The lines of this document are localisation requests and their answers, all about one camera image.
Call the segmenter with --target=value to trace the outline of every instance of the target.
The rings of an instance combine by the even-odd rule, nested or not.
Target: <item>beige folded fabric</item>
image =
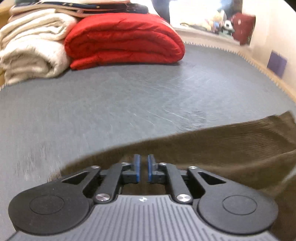
[[[76,23],[75,17],[56,13],[55,9],[33,12],[1,28],[0,50],[4,49],[9,42],[29,35],[54,41],[62,40]]]
[[[63,43],[26,36],[0,52],[7,85],[30,78],[56,77],[70,65]]]

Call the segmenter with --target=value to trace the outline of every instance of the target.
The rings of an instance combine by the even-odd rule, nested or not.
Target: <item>folded blanket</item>
[[[37,2],[18,4],[10,9],[12,15],[8,22],[22,18],[41,9],[54,8],[56,13],[65,13],[78,18],[86,18],[94,14],[100,13],[148,13],[148,7],[140,4],[126,3],[126,4],[73,4],[65,2]]]
[[[175,63],[185,54],[176,31],[154,14],[106,13],[81,20],[65,39],[72,69],[112,63]]]
[[[77,20],[67,14],[55,12],[55,9],[40,10],[5,25],[0,30],[0,50],[9,42],[28,35],[54,41],[64,39]]]
[[[0,67],[5,83],[11,85],[30,78],[51,78],[70,65],[63,43],[32,36],[9,43],[0,52]]]

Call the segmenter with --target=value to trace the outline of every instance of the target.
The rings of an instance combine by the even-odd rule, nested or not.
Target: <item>red bag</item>
[[[232,37],[240,42],[240,45],[250,44],[253,30],[255,28],[256,17],[236,13],[231,18],[234,33]]]
[[[181,60],[185,47],[176,31],[153,14],[104,13],[81,20],[65,39],[72,69],[113,63]]]

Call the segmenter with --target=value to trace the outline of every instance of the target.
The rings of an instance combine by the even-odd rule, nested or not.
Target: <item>triangular cutout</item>
[[[198,172],[198,174],[206,181],[209,185],[217,185],[217,184],[223,184],[226,183],[223,180],[220,180],[216,177],[213,177],[205,172]]]
[[[71,176],[65,180],[63,180],[63,183],[68,183],[68,184],[74,184],[74,185],[78,185],[79,183],[82,182],[82,180],[87,176],[88,172],[81,172],[78,173],[74,176]]]

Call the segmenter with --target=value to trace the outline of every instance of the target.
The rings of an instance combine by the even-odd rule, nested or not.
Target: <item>gray ribbed plate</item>
[[[97,205],[80,226],[53,236],[17,232],[10,241],[276,241],[269,232],[253,236],[223,234],[198,218],[192,206],[174,203],[169,195],[119,195]]]

